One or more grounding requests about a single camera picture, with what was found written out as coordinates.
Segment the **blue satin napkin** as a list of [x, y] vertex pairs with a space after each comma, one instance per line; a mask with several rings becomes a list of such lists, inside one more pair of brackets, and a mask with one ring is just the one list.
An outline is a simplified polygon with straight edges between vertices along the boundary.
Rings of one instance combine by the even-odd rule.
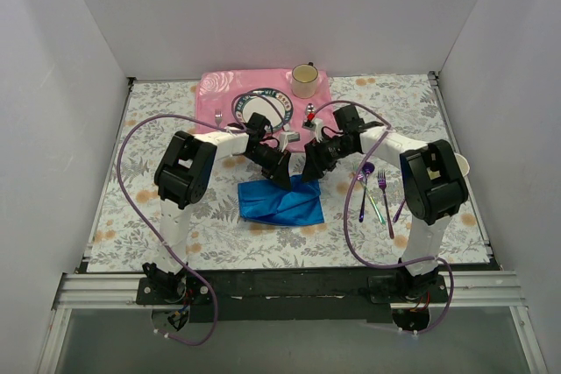
[[239, 183], [240, 216], [248, 221], [276, 226], [303, 227], [324, 223], [319, 182], [304, 183], [301, 175], [291, 176], [290, 181], [290, 191], [270, 180]]

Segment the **iridescent purple spoon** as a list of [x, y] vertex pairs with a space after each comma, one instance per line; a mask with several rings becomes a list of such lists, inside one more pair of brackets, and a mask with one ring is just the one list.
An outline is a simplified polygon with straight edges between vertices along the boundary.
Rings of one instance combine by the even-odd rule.
[[366, 162], [359, 171], [359, 181], [363, 187], [363, 196], [361, 200], [361, 206], [359, 211], [359, 222], [363, 222], [365, 218], [366, 211], [366, 196], [368, 193], [367, 181], [370, 174], [375, 170], [375, 165], [372, 162]]

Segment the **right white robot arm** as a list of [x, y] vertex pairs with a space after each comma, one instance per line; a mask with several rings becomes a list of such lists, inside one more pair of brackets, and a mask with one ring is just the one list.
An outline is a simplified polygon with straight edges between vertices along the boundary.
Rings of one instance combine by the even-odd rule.
[[314, 111], [307, 112], [303, 128], [313, 138], [305, 145], [302, 181], [320, 180], [337, 162], [354, 153], [375, 156], [401, 172], [404, 200], [411, 214], [408, 245], [394, 265], [376, 265], [378, 274], [368, 281], [368, 292], [378, 300], [421, 299], [437, 282], [439, 251], [451, 218], [468, 199], [466, 172], [461, 157], [445, 140], [431, 143], [396, 132], [382, 116], [367, 123], [359, 116], [360, 104], [340, 101], [333, 116], [338, 133], [324, 134]]

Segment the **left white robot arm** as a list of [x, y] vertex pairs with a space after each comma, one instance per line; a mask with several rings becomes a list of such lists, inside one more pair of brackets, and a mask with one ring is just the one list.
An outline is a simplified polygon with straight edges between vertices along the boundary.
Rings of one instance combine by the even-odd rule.
[[241, 155], [260, 166], [275, 186], [291, 188], [288, 137], [281, 136], [275, 147], [269, 145], [269, 124], [254, 113], [245, 128], [231, 124], [205, 134], [173, 135], [154, 175], [160, 198], [160, 246], [154, 261], [143, 265], [151, 291], [166, 303], [180, 302], [188, 290], [184, 265], [191, 206], [205, 195], [216, 161]]

